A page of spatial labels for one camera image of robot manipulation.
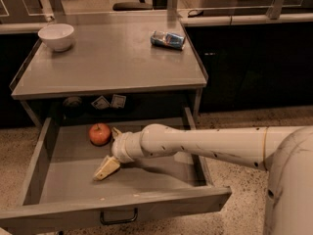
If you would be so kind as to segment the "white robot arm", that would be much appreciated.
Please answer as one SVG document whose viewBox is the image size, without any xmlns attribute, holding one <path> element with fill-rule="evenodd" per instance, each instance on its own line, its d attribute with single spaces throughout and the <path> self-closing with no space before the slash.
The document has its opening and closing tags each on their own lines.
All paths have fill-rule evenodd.
<svg viewBox="0 0 313 235">
<path fill-rule="evenodd" d="M 155 123 L 135 133 L 112 133 L 112 153 L 95 171 L 96 180 L 122 164 L 178 152 L 255 167 L 269 172 L 263 234 L 313 232 L 312 126 L 179 130 Z"/>
</svg>

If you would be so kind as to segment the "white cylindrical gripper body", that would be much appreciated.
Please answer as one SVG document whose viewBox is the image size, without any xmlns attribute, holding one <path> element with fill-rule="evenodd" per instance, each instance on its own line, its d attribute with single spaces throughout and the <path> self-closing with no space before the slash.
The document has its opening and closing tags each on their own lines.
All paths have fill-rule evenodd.
<svg viewBox="0 0 313 235">
<path fill-rule="evenodd" d="M 117 134 L 112 143 L 112 155 L 122 164 L 132 163 L 143 158 L 140 140 L 140 132 Z"/>
</svg>

